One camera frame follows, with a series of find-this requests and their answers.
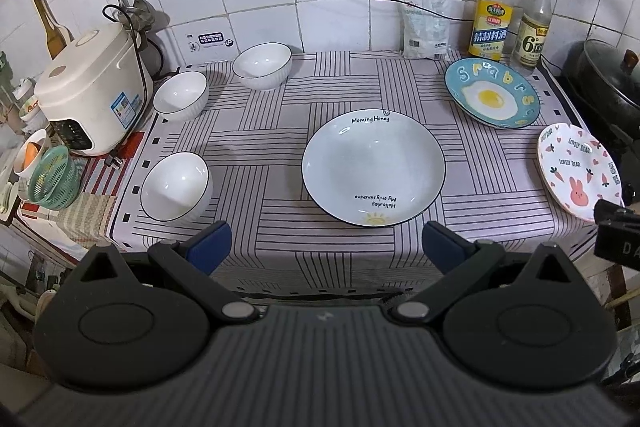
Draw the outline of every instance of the pink plate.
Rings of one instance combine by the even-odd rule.
[[[622,186],[615,163],[591,134],[566,123],[547,127],[538,140],[542,179],[560,206],[593,223],[596,201],[622,204]]]

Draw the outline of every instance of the blue plate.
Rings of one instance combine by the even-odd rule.
[[[476,120],[521,129],[540,115],[540,99],[526,79],[485,58],[463,58],[449,66],[445,83],[458,105]]]

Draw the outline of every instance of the green basket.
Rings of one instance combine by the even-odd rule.
[[[49,210],[69,206],[78,195],[80,176],[69,158],[69,149],[59,145],[42,157],[29,180],[29,200]]]

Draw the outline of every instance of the bottle label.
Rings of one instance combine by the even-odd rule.
[[[548,31],[549,26],[537,24],[526,15],[522,17],[513,55],[523,66],[536,67],[542,55],[542,47],[545,45]]]
[[[512,12],[511,6],[478,0],[469,53],[476,57],[500,60]]]

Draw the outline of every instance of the cartoon rabbit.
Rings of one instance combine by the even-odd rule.
[[[569,178],[569,183],[571,184],[571,200],[574,204],[587,206],[589,204],[589,197],[582,191],[582,182]]]

